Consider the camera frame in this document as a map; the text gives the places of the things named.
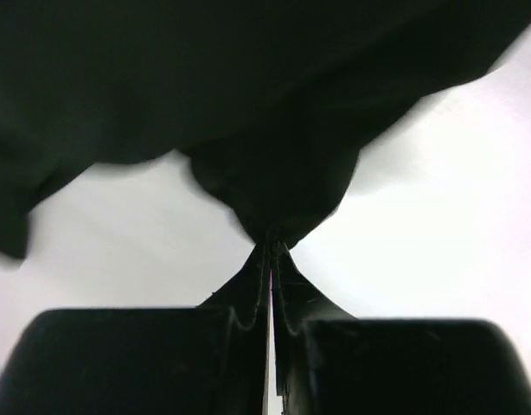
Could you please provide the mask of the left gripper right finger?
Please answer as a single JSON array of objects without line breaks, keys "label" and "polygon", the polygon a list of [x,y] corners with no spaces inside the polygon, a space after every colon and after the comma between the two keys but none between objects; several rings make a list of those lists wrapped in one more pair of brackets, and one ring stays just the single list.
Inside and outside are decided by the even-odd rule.
[{"label": "left gripper right finger", "polygon": [[531,415],[504,332],[479,319],[351,316],[272,249],[277,392],[286,414]]}]

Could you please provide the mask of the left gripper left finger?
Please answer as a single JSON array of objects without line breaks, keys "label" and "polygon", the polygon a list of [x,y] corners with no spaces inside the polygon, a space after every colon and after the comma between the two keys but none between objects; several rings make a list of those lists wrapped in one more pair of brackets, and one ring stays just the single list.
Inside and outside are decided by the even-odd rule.
[{"label": "left gripper left finger", "polygon": [[270,254],[192,308],[49,310],[0,375],[2,415],[264,414]]}]

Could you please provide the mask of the black t shirt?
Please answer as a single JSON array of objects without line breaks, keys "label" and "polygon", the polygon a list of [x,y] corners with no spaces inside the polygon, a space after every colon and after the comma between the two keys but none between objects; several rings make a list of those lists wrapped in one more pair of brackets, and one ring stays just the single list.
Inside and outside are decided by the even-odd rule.
[{"label": "black t shirt", "polygon": [[296,245],[363,147],[483,77],[531,1],[0,1],[0,253],[97,164],[176,151],[255,241]]}]

